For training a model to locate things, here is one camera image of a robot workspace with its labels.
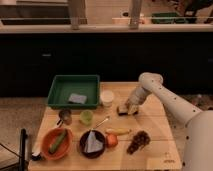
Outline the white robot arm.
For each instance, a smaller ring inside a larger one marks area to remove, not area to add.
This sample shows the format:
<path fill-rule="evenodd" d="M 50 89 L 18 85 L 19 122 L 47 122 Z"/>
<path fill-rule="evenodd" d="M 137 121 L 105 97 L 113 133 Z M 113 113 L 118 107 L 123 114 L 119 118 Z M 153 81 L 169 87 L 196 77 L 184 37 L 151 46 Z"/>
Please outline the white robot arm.
<path fill-rule="evenodd" d="M 213 110 L 201 110 L 163 86 L 163 77 L 144 72 L 126 106 L 142 105 L 154 94 L 187 129 L 182 171 L 213 171 Z"/>

